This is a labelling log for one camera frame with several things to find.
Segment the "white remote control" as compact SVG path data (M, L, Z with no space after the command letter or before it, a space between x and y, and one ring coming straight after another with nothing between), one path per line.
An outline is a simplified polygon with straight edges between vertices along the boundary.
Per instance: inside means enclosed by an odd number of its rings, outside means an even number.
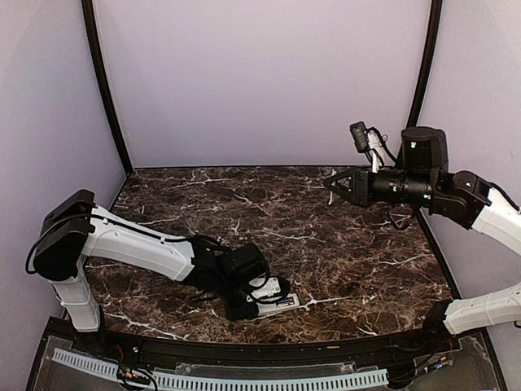
M288 310L297 309L300 306L298 296L291 293L286 297L270 304L258 304L258 318L278 314Z

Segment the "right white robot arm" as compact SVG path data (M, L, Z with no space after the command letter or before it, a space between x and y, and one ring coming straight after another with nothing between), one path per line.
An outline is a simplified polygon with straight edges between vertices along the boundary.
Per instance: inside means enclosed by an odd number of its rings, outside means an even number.
M425 126L402 130L401 158L395 168L380 162L379 153L387 147L384 142L370 143L369 132L363 122L350 126L357 151L371 154L373 164L349 167L325 179L328 191L360 207L385 202L425 208L520 252L519 206L498 185L471 171L449 172L443 130ZM478 297L441 301L429 311L415 345L431 354L447 335L519 320L518 284Z

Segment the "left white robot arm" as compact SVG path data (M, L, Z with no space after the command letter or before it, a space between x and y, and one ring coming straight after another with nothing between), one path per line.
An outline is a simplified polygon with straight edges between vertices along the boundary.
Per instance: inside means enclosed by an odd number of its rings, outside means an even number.
M97 355L115 348L102 327L102 311L83 272L87 257L102 257L151 270L211 293L225 302L230 320L255 318L261 298L278 293L267 261L254 244L232 249L206 235L167 235L128 222L79 190L50 212L28 252L25 271L49 281L82 340Z

